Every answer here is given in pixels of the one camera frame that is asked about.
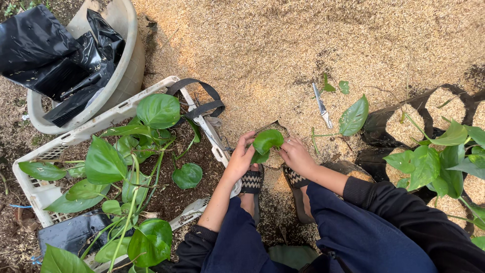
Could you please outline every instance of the black jacket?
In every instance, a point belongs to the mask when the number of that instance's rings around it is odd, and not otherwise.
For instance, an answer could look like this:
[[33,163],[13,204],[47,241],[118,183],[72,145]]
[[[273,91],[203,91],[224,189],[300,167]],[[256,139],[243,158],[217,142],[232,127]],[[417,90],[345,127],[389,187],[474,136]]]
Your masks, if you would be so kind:
[[[373,184],[349,177],[343,198],[400,229],[428,254],[439,272],[485,273],[485,252],[470,241],[467,233],[449,221],[445,213],[428,207],[405,189],[396,188],[387,181]],[[179,262],[173,266],[173,271],[199,273],[216,239],[216,232],[194,225],[177,248]]]

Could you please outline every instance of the knife blade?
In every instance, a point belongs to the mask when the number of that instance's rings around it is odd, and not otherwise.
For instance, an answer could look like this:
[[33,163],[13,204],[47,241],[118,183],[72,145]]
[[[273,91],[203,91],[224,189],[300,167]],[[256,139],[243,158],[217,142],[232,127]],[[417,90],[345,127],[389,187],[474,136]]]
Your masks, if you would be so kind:
[[332,129],[333,124],[332,124],[332,121],[329,118],[328,111],[325,108],[325,105],[323,104],[322,99],[320,98],[320,92],[318,91],[315,83],[312,83],[311,85],[313,86],[313,92],[315,92],[315,98],[317,100],[318,109],[320,110],[320,115],[322,116],[323,120],[325,121],[327,128]]

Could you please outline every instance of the black strap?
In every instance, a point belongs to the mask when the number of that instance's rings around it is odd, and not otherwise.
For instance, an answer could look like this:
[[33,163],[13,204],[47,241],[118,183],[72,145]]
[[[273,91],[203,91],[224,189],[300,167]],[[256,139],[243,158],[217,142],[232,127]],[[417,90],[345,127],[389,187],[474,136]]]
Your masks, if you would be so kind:
[[202,88],[204,88],[204,90],[214,99],[214,101],[205,103],[205,104],[197,107],[196,109],[188,112],[184,116],[188,119],[194,119],[194,118],[196,118],[196,117],[198,117],[198,116],[200,116],[200,115],[204,114],[205,112],[208,112],[212,109],[215,109],[215,110],[209,116],[217,117],[218,115],[220,115],[224,111],[226,106],[222,102],[221,97],[219,96],[219,93],[217,93],[217,91],[212,86],[210,86],[209,84],[207,84],[205,82],[202,82],[202,81],[199,81],[199,80],[196,80],[196,79],[192,79],[192,78],[182,79],[182,80],[174,83],[170,88],[168,88],[166,94],[173,96],[181,88],[183,88],[183,87],[185,87],[189,84],[193,84],[193,83],[199,83],[202,86]]

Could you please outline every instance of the pant leg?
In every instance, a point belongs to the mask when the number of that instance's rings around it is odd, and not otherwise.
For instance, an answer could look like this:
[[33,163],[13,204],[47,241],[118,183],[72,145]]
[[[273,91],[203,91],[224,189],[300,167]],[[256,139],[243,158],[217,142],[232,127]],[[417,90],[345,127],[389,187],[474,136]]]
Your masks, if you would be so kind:
[[353,272],[437,272],[424,250],[386,220],[314,182],[307,195],[321,237],[317,247],[333,249]]
[[203,273],[296,273],[283,264],[275,265],[264,249],[251,215],[241,208],[239,197],[229,201],[214,249],[204,260]]

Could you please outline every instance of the white plastic crate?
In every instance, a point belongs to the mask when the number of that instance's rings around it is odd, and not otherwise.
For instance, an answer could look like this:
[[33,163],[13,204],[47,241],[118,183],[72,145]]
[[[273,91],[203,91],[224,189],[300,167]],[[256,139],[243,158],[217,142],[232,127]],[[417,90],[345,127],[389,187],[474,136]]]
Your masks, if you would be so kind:
[[[80,127],[59,136],[53,141],[43,145],[31,153],[28,153],[14,162],[12,166],[14,174],[43,227],[48,227],[70,218],[69,215],[64,213],[55,213],[43,210],[62,195],[61,189],[55,185],[55,181],[39,181],[28,176],[26,173],[20,170],[18,163],[34,159],[60,158],[67,147],[77,145],[85,140],[90,139],[91,135],[96,132],[112,127],[114,124],[117,124],[127,118],[134,117],[136,115],[136,107],[143,98],[155,92],[162,91],[166,87],[172,86],[176,81],[179,81],[179,78],[176,76],[167,77],[140,92],[139,94],[131,97],[130,99],[111,108],[105,113],[93,118]],[[189,105],[189,110],[196,108],[196,105],[187,92],[187,89],[182,88],[180,91]],[[217,161],[222,162],[224,166],[227,167],[230,156],[227,151],[225,151],[224,146],[212,125],[206,122],[202,116],[198,116],[194,119],[194,121],[201,127],[211,142],[212,153]],[[240,190],[241,181],[239,180],[233,188],[231,197],[237,195]],[[206,208],[209,199],[210,198],[199,199],[187,206],[180,216],[170,222],[172,230],[179,228],[180,226],[199,216]]]

